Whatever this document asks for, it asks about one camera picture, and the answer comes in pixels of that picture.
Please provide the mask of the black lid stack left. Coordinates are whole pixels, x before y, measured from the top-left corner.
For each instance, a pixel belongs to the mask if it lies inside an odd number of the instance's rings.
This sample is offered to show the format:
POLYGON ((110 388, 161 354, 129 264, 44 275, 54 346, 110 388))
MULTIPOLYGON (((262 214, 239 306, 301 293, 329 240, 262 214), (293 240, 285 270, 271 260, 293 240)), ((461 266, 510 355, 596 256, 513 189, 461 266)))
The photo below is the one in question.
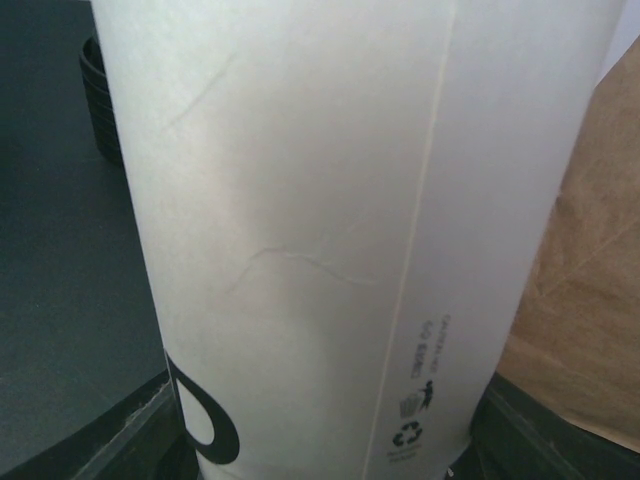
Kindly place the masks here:
POLYGON ((123 164, 117 126, 101 49, 96 36, 90 36, 79 52, 82 83, 98 151, 109 162, 123 164))

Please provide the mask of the brown kraft paper bag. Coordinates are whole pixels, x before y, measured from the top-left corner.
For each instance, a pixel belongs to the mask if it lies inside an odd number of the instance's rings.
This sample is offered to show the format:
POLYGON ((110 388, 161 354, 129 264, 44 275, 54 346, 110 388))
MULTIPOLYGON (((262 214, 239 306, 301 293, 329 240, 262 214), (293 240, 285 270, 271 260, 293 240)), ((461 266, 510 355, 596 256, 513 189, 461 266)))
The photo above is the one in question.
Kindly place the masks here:
POLYGON ((498 370, 639 447, 639 48, 597 85, 498 370))

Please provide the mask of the white paper cup black print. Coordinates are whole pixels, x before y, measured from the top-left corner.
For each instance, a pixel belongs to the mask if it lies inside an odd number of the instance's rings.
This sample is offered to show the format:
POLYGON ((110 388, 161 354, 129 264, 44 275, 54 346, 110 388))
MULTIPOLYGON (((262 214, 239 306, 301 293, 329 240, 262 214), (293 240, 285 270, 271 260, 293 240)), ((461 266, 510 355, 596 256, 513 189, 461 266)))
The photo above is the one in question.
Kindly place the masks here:
POLYGON ((623 5, 96 1, 206 479, 440 479, 623 5))

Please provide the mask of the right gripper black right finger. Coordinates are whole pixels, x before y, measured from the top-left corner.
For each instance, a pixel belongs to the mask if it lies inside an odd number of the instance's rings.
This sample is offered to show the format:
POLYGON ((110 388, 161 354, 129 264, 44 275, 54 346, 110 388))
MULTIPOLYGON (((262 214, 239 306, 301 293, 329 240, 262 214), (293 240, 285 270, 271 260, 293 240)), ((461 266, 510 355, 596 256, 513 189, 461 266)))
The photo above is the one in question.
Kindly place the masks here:
POLYGON ((570 424, 495 374, 446 479, 638 479, 639 454, 570 424))

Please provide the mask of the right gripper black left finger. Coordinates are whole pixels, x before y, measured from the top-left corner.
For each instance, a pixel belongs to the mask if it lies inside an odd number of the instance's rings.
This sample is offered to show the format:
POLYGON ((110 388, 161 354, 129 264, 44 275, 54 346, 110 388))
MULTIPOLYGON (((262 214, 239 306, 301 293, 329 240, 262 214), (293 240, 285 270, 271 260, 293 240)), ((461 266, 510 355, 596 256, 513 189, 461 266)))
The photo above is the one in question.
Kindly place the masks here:
POLYGON ((3 479, 198 479, 167 371, 3 479))

